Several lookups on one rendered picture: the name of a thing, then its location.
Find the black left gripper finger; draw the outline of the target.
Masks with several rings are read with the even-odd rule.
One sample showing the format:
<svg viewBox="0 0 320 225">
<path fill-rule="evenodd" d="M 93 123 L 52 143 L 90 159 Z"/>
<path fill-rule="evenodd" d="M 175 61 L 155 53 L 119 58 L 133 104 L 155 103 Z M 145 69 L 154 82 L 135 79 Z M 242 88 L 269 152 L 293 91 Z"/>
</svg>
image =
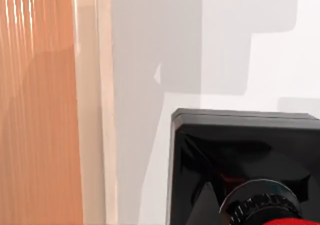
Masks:
<svg viewBox="0 0 320 225">
<path fill-rule="evenodd" d="M 191 225 L 222 225 L 219 204 L 210 182 L 204 184 L 191 213 Z"/>
</svg>

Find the red bottle with black cap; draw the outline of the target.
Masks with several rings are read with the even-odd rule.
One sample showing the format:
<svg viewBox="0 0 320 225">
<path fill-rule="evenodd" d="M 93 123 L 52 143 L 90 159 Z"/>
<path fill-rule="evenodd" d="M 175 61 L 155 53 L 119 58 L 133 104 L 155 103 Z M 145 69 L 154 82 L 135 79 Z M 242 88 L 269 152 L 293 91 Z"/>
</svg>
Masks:
<svg viewBox="0 0 320 225">
<path fill-rule="evenodd" d="M 275 219 L 320 222 L 320 186 L 310 175 L 281 181 L 251 179 L 227 194 L 219 215 L 225 225 L 263 225 Z"/>
</svg>

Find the black square box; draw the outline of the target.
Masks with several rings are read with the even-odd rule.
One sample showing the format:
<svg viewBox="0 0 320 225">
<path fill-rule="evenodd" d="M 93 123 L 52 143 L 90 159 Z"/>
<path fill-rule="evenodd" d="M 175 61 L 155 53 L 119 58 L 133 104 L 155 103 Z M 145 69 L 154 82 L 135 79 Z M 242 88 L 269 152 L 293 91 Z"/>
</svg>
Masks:
<svg viewBox="0 0 320 225">
<path fill-rule="evenodd" d="M 165 225 L 192 225 L 192 210 L 211 183 L 219 211 L 228 193 L 253 179 L 320 186 L 320 119 L 307 113 L 179 108 L 171 116 Z M 281 218 L 263 225 L 320 225 Z"/>
</svg>

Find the salmon-coloured box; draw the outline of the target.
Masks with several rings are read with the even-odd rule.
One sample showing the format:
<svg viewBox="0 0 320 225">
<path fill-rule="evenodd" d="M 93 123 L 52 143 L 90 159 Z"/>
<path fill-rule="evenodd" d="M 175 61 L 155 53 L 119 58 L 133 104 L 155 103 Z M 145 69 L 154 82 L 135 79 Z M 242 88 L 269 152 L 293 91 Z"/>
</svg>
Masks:
<svg viewBox="0 0 320 225">
<path fill-rule="evenodd" d="M 111 0 L 0 0 L 0 225 L 118 225 Z"/>
</svg>

